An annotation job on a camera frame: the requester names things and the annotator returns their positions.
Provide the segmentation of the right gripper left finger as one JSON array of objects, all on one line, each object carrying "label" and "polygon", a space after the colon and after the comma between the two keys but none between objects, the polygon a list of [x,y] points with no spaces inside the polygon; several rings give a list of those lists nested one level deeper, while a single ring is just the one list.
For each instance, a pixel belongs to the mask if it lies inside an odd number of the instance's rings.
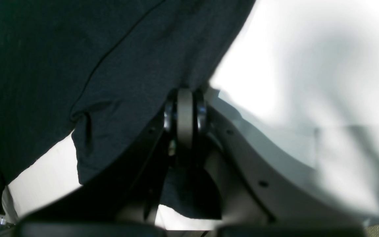
[{"label": "right gripper left finger", "polygon": [[59,201],[29,214],[17,237],[165,237],[154,225],[168,148],[178,130],[190,134],[190,90],[173,90],[159,113],[120,157]]}]

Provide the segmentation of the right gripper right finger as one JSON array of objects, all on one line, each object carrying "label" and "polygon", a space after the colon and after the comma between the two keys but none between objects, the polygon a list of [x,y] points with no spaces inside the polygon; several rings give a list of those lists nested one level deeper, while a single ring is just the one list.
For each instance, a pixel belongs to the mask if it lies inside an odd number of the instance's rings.
[{"label": "right gripper right finger", "polygon": [[191,97],[191,164],[205,171],[213,184],[222,219],[217,237],[366,236],[354,218],[269,165],[201,91]]}]

